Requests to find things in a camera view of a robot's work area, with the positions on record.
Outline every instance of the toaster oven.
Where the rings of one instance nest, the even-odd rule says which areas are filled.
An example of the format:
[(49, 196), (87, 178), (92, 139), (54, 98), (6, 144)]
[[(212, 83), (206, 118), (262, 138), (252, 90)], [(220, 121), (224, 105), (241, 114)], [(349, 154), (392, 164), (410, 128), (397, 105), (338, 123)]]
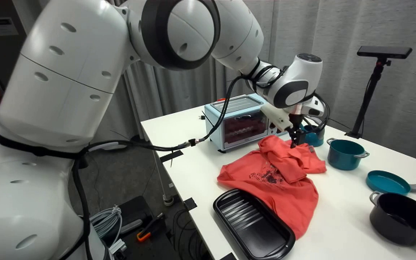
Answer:
[[(257, 94), (232, 97), (223, 122), (210, 135), (210, 140), (220, 151), (226, 151), (268, 135), (284, 134), (261, 112), (260, 108), (265, 103), (266, 100)], [(205, 105), (207, 133), (218, 121), (223, 105), (224, 101)]]

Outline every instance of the black pot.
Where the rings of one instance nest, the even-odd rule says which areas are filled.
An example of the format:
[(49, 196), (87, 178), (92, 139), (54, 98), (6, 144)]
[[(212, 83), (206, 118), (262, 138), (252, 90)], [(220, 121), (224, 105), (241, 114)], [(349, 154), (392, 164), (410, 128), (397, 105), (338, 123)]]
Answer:
[(370, 213), (373, 227), (388, 240), (403, 246), (416, 245), (416, 201), (401, 194), (374, 191)]

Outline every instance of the gray carpet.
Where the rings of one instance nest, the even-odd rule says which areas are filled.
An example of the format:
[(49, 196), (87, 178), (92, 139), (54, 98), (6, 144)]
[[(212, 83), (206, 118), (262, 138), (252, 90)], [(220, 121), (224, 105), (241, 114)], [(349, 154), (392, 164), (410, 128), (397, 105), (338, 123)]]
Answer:
[[(172, 229), (175, 214), (184, 207), (181, 202), (171, 207), (163, 204), (163, 191), (152, 151), (139, 147), (112, 151), (96, 150), (87, 155), (86, 159), (89, 166), (80, 170), (79, 174), (91, 215), (142, 195), (155, 216), (160, 212), (166, 214), (166, 224), (168, 229)], [(73, 208), (81, 214), (81, 203), (72, 179), (69, 182), (69, 193)], [(183, 227), (189, 221), (188, 214), (183, 213), (179, 218), (179, 225)], [(174, 232), (178, 246), (176, 252), (180, 252), (179, 255), (183, 260), (192, 259), (188, 252), (190, 244), (194, 259), (206, 259), (208, 254), (202, 257), (206, 248), (202, 245), (193, 224), (188, 224), (186, 229), (188, 230), (182, 230), (178, 224), (175, 224)], [(154, 259), (148, 247), (139, 250), (140, 252), (134, 255), (141, 256), (139, 257), (141, 259)]]

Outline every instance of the toaster oven window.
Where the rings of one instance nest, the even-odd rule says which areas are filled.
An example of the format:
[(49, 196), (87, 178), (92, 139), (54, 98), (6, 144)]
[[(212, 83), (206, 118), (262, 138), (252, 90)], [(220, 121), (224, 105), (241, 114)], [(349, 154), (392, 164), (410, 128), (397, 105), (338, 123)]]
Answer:
[(261, 111), (230, 117), (224, 120), (224, 143), (261, 137), (267, 134), (267, 118)]

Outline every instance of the red shirt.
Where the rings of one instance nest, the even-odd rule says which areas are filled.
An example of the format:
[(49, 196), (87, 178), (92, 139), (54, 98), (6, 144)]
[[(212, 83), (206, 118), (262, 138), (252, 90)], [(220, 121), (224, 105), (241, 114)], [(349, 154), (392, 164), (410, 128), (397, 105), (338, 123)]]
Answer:
[(275, 135), (259, 141), (251, 151), (224, 165), (218, 181), (260, 198), (295, 233), (304, 235), (317, 206), (319, 194), (306, 173), (324, 173), (325, 161), (306, 143), (290, 148)]

